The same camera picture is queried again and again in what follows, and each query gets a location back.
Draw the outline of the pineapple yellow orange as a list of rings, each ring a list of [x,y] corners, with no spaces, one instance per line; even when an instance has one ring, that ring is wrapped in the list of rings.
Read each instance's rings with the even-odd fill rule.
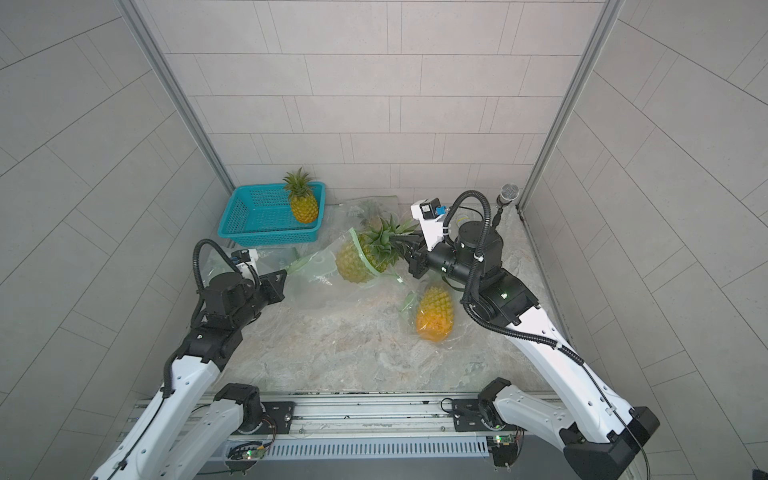
[[[288,172],[283,182],[294,218],[302,224],[316,221],[319,216],[319,205],[310,186],[311,176],[300,167]]]

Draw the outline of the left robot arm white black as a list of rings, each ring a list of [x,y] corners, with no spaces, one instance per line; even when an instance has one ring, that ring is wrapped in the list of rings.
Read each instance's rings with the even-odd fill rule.
[[[198,326],[168,358],[161,388],[94,478],[192,479],[231,434],[261,426],[277,433],[259,389],[238,383],[225,385],[187,434],[181,430],[242,342],[243,328],[283,300],[285,280],[283,270],[258,281],[229,272],[201,288],[193,315]]]

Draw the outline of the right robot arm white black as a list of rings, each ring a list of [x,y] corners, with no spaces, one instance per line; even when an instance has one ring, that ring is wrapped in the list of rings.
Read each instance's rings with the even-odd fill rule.
[[[478,395],[471,414],[490,430],[516,427],[562,451],[581,479],[618,479],[660,426],[647,407],[633,407],[600,380],[556,329],[538,298],[503,268],[503,243],[491,236],[484,255],[477,241],[441,241],[429,249],[422,234],[395,236],[394,250],[415,278],[429,271],[463,286],[462,305],[479,326],[509,339],[557,394],[556,407],[497,378]]]

